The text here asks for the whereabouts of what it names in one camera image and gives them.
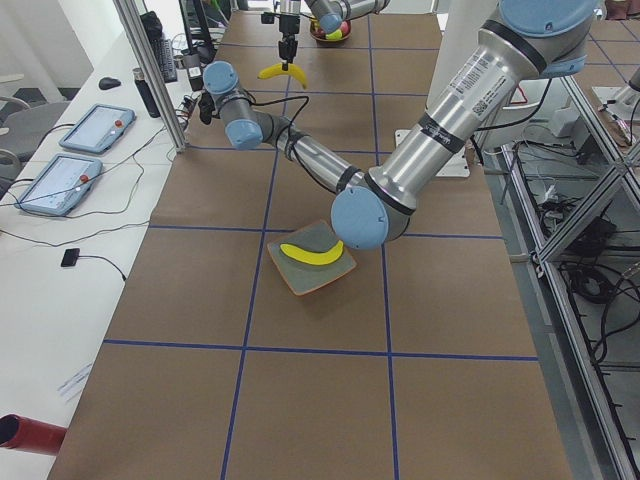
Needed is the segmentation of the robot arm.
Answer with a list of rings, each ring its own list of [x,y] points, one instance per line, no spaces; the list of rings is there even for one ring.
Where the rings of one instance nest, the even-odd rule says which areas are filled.
[[[278,52],[285,71],[294,63],[300,32],[301,5],[306,4],[312,15],[319,21],[326,33],[337,31],[343,21],[357,19],[369,14],[378,14],[388,5],[389,0],[284,0],[275,2],[282,38],[278,42]]]
[[[594,1],[500,1],[478,30],[478,46],[380,166],[363,172],[294,126],[253,108],[235,68],[203,73],[225,134],[237,150],[280,150],[335,195],[331,225],[354,249],[374,249],[408,227],[418,196],[523,80],[573,75],[585,64]]]

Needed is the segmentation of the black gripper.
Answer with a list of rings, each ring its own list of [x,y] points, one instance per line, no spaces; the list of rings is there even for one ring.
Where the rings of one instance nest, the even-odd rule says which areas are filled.
[[[279,31],[282,39],[278,42],[279,57],[282,60],[282,70],[288,71],[289,63],[293,63],[297,54],[297,35],[300,31],[300,18],[298,15],[279,15]]]

